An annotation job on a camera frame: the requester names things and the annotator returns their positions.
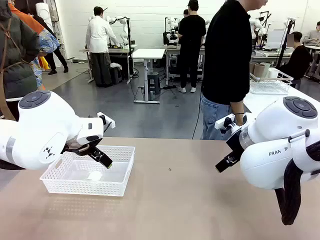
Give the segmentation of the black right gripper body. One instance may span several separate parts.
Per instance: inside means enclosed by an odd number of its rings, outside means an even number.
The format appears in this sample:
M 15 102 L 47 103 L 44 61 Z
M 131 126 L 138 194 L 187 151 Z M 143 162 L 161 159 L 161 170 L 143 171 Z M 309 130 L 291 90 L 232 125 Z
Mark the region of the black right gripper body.
M 240 159 L 242 153 L 244 152 L 244 148 L 241 146 L 241 143 L 240 143 L 241 132 L 242 132 L 241 129 L 237 130 L 226 141 L 226 144 L 231 149 L 231 153 L 228 155 L 229 158 Z

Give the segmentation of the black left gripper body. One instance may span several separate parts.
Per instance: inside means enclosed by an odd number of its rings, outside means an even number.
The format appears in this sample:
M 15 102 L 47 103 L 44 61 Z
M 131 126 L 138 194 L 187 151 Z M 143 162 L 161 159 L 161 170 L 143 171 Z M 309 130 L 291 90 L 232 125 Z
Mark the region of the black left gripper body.
M 66 143 L 61 154 L 70 152 L 75 153 L 78 156 L 101 157 L 103 152 L 97 148 L 97 145 L 100 143 L 102 138 L 97 135 L 93 135 L 87 137 L 86 140 L 89 140 L 89 142 L 85 144 L 77 142 Z

